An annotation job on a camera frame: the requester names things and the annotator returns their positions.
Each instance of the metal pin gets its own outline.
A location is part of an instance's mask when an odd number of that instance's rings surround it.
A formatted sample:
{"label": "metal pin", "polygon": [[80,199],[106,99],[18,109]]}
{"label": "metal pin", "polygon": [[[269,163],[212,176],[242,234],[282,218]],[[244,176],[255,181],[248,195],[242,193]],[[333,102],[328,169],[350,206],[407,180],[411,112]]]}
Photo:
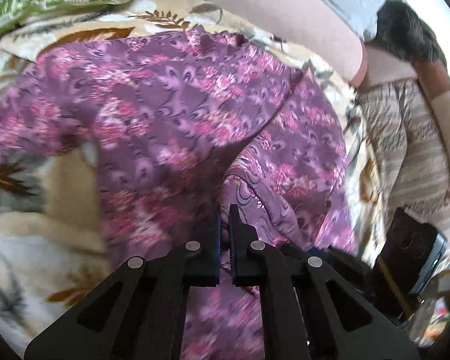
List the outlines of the metal pin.
{"label": "metal pin", "polygon": [[185,244],[185,248],[189,251],[197,251],[198,249],[200,249],[200,242],[198,241],[188,241]]}
{"label": "metal pin", "polygon": [[323,261],[319,257],[312,256],[308,259],[308,265],[314,268],[320,268],[323,264]]}
{"label": "metal pin", "polygon": [[262,251],[263,249],[265,249],[265,242],[252,241],[250,247],[255,251]]}
{"label": "metal pin", "polygon": [[143,260],[140,257],[132,257],[128,260],[128,266],[132,269],[140,268],[143,265]]}

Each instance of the silver rivet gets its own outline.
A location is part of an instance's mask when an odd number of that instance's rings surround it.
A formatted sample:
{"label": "silver rivet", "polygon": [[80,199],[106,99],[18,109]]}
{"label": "silver rivet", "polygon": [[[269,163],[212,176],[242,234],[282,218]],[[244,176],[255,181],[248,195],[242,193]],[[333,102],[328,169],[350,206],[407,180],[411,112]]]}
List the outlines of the silver rivet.
{"label": "silver rivet", "polygon": [[200,249],[200,242],[198,242],[198,241],[188,241],[185,244],[185,247],[189,251],[197,251],[198,249]]}
{"label": "silver rivet", "polygon": [[323,264],[323,261],[320,257],[312,256],[308,259],[308,265],[314,268],[320,268]]}
{"label": "silver rivet", "polygon": [[262,251],[263,249],[265,249],[265,242],[252,241],[250,247],[255,251]]}
{"label": "silver rivet", "polygon": [[140,257],[132,257],[128,260],[128,266],[132,269],[140,268],[143,265],[143,260]]}

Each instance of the purple floral fabric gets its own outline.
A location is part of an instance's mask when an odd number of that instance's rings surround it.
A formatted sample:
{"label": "purple floral fabric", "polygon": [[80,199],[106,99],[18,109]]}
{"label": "purple floral fabric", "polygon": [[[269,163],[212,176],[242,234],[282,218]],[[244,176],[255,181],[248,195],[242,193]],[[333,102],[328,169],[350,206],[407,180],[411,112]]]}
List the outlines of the purple floral fabric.
{"label": "purple floral fabric", "polygon": [[40,57],[0,102],[0,161],[10,149],[55,155],[85,140],[99,148],[113,266],[163,256],[220,207],[221,284],[192,288],[183,359],[263,354],[258,291],[227,273],[231,203],[270,244],[355,249],[334,110],[309,71],[240,35],[198,27]]}

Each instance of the black object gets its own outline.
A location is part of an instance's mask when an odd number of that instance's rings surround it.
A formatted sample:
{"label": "black object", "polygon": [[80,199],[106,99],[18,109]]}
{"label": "black object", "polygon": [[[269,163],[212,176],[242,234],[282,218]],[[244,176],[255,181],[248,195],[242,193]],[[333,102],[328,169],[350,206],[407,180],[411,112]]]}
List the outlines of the black object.
{"label": "black object", "polygon": [[232,280],[259,286],[267,360],[418,360],[418,349],[317,256],[285,256],[230,208]]}
{"label": "black object", "polygon": [[[386,264],[403,300],[412,311],[419,306],[417,295],[430,281],[446,247],[447,240],[433,225],[420,223],[403,208],[396,209],[379,259]],[[375,307],[388,316],[401,315],[404,310],[397,294],[390,289],[378,263],[373,267],[373,285]]]}
{"label": "black object", "polygon": [[189,288],[219,282],[219,217],[196,239],[159,259],[128,259],[32,340],[24,360],[178,360]]}

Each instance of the triangular cutout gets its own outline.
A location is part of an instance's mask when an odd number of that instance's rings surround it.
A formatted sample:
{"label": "triangular cutout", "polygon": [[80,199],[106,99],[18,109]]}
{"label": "triangular cutout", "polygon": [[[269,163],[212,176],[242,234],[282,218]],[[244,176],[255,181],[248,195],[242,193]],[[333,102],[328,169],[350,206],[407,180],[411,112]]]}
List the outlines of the triangular cutout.
{"label": "triangular cutout", "polygon": [[111,286],[101,297],[96,299],[79,314],[77,323],[94,332],[101,332],[107,322],[108,316],[113,310],[122,287],[123,283],[121,282],[117,282]]}
{"label": "triangular cutout", "polygon": [[347,332],[353,332],[372,323],[372,316],[368,311],[355,302],[336,281],[329,280],[326,285],[340,322]]}

